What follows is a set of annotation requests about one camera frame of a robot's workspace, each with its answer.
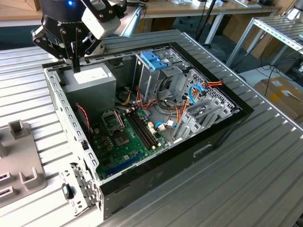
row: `blue drive bay latch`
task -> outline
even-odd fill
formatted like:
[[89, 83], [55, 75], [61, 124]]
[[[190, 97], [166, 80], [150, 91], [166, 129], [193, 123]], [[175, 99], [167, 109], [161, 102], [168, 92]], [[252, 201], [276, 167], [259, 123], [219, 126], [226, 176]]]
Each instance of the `blue drive bay latch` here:
[[161, 62], [160, 58], [151, 51], [143, 52], [140, 56], [153, 70], [167, 68], [167, 64]]

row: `open computer tower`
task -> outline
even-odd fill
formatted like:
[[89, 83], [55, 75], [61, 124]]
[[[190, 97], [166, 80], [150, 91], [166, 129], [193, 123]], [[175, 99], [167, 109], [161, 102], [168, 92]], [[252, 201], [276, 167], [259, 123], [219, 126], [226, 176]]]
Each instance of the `open computer tower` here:
[[59, 175], [75, 216], [107, 219], [219, 147], [253, 109], [176, 43], [43, 66], [73, 151]]

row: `metal shelf frame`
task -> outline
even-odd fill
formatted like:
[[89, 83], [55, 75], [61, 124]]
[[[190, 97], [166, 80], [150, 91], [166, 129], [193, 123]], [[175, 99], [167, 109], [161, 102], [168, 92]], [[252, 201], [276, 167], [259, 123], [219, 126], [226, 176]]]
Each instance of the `metal shelf frame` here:
[[240, 48], [243, 46], [247, 37], [249, 36], [252, 28], [257, 26], [260, 28], [260, 31], [256, 35], [255, 39], [252, 41], [250, 47], [247, 49], [247, 52], [250, 52], [255, 45], [258, 44], [258, 41], [263, 34], [267, 33], [273, 36], [274, 38], [280, 40], [285, 44], [282, 50], [277, 54], [275, 59], [271, 62], [274, 64], [283, 52], [290, 47], [295, 51], [303, 54], [303, 41], [299, 39], [299, 34], [303, 34], [303, 19], [299, 23], [291, 22], [284, 16], [275, 16], [275, 17], [257, 17], [253, 18], [245, 29], [242, 37], [238, 41], [236, 47], [231, 53], [226, 65], [231, 66], [235, 57], [239, 53]]

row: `green circuit board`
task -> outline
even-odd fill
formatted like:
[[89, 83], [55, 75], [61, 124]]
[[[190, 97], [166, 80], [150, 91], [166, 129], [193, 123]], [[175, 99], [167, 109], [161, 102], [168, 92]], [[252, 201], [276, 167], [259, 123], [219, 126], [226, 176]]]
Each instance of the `green circuit board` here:
[[[142, 109], [135, 112], [142, 121], [143, 125], [148, 128], [147, 124], [150, 121]], [[94, 133], [91, 139], [91, 146], [99, 160], [99, 166], [96, 172], [101, 179], [106, 179], [112, 174], [137, 163], [160, 150], [164, 150], [168, 145], [165, 139], [158, 133], [151, 136], [157, 141], [157, 145], [148, 149], [137, 135], [132, 125], [125, 115], [121, 113], [121, 120], [125, 126], [123, 131], [115, 131], [109, 135], [104, 121], [99, 117], [92, 124]]]

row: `aluminum extrusion table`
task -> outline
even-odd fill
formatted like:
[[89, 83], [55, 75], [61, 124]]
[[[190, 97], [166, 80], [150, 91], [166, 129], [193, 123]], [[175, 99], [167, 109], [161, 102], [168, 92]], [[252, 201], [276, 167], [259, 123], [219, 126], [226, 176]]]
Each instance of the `aluminum extrusion table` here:
[[258, 43], [260, 37], [264, 33], [268, 33], [280, 40], [281, 42], [285, 43], [285, 46], [271, 62], [272, 65], [275, 64], [275, 62], [280, 58], [280, 56], [287, 49], [287, 47], [291, 47], [292, 49], [303, 54], [303, 41], [299, 39], [299, 35], [303, 34], [303, 19], [301, 19], [300, 22], [295, 23], [289, 21], [284, 16], [257, 17], [251, 19], [242, 37], [238, 41], [234, 50], [232, 51], [232, 54], [230, 55], [226, 63], [227, 66], [231, 66], [231, 64], [233, 63], [236, 55], [239, 53], [240, 48], [243, 46], [246, 38], [249, 36], [250, 31], [254, 25], [258, 26], [260, 28], [260, 31], [256, 35], [255, 39], [252, 41], [247, 52], [250, 52], [250, 50], [254, 48], [254, 46]]
[[303, 130], [233, 71], [178, 30], [112, 37], [109, 52], [177, 42], [254, 108], [218, 150], [101, 224], [94, 208], [78, 218], [64, 199], [58, 169], [72, 150], [54, 112], [41, 69], [49, 54], [0, 52], [0, 127], [31, 124], [47, 187], [0, 209], [1, 226], [252, 227], [291, 226], [303, 212]]

